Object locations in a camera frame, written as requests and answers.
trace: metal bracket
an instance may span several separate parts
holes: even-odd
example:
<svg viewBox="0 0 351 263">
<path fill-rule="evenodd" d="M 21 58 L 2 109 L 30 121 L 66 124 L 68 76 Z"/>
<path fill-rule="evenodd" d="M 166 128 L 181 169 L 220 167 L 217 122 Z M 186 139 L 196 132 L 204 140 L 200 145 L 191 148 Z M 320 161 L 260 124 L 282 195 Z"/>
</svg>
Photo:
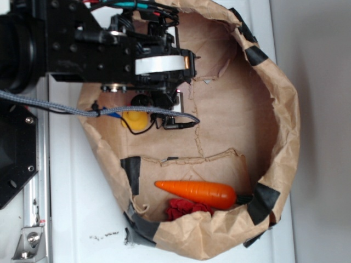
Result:
<svg viewBox="0 0 351 263">
<path fill-rule="evenodd" d="M 35 263 L 46 256 L 44 227 L 24 227 L 12 263 Z"/>
<path fill-rule="evenodd" d="M 0 101 L 0 209 L 37 173 L 37 117 Z"/>
</svg>

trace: white roller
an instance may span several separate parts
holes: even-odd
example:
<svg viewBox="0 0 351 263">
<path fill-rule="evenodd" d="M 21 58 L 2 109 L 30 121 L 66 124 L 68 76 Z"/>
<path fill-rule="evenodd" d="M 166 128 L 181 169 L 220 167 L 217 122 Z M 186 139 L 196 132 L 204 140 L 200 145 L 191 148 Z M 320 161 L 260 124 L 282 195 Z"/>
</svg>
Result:
<svg viewBox="0 0 351 263">
<path fill-rule="evenodd" d="M 153 56 L 135 61 L 136 75 L 184 69 L 186 69 L 184 57 L 180 55 Z"/>
</svg>

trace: blue wire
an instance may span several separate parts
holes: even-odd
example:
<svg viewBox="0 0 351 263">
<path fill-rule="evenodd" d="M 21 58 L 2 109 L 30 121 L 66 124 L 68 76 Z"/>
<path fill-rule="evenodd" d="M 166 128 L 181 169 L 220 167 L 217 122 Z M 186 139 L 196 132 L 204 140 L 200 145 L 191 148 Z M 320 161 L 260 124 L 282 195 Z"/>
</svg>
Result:
<svg viewBox="0 0 351 263">
<path fill-rule="evenodd" d="M 134 2 L 121 2 L 121 3 L 115 3 L 114 5 L 118 7 L 134 7 Z M 148 9 L 147 4 L 137 4 L 137 8 L 142 8 L 142 9 Z"/>
<path fill-rule="evenodd" d="M 113 112 L 113 113 L 110 113 L 110 114 L 107 114 L 108 116 L 111 116 L 111 117 L 115 117 L 115 118 L 118 118 L 120 119 L 122 116 L 119 115 L 118 113 L 116 112 Z"/>
</svg>

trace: white wall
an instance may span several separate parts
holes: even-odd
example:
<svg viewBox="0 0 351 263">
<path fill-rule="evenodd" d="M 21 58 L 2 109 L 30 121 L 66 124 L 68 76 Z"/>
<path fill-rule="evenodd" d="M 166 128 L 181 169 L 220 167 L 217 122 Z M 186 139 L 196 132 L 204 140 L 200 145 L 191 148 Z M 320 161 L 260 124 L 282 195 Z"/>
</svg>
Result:
<svg viewBox="0 0 351 263">
<path fill-rule="evenodd" d="M 351 1 L 270 3 L 278 65 L 301 103 L 296 260 L 351 262 Z"/>
</svg>

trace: red wire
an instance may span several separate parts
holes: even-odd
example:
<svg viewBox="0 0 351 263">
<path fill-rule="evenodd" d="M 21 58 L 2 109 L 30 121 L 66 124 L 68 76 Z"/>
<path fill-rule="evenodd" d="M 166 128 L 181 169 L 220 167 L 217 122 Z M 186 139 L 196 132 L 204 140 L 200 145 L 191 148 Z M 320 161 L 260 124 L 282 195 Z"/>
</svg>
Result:
<svg viewBox="0 0 351 263">
<path fill-rule="evenodd" d="M 100 3 L 100 1 L 99 0 L 84 0 L 83 3 L 98 4 L 98 3 Z"/>
</svg>

